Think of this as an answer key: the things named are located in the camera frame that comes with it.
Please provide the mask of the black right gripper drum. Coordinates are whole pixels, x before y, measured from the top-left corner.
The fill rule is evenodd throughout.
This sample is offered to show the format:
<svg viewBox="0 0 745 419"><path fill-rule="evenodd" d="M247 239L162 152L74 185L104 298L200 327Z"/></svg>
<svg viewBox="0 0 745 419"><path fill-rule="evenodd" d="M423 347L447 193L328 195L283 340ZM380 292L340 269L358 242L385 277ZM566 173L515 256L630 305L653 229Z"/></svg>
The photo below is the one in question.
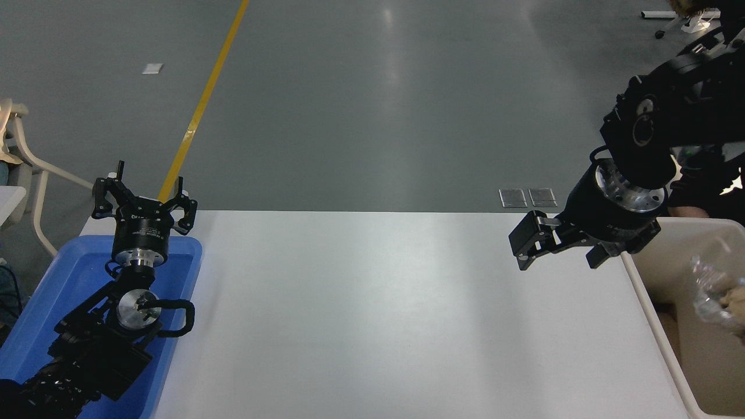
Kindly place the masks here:
<svg viewBox="0 0 745 419"><path fill-rule="evenodd" d="M662 189L645 189L623 177L616 165L591 165L561 212L564 242L605 242L635 254L659 233Z"/></svg>

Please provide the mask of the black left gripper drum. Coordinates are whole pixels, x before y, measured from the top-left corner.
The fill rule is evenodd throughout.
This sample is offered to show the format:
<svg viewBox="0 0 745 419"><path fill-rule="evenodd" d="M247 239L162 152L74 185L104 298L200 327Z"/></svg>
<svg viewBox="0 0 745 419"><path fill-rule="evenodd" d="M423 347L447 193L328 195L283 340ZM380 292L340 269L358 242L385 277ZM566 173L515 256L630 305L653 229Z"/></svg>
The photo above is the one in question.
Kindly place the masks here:
<svg viewBox="0 0 745 419"><path fill-rule="evenodd" d="M167 252L174 223L172 215L156 204L123 204L115 211L113 251Z"/></svg>

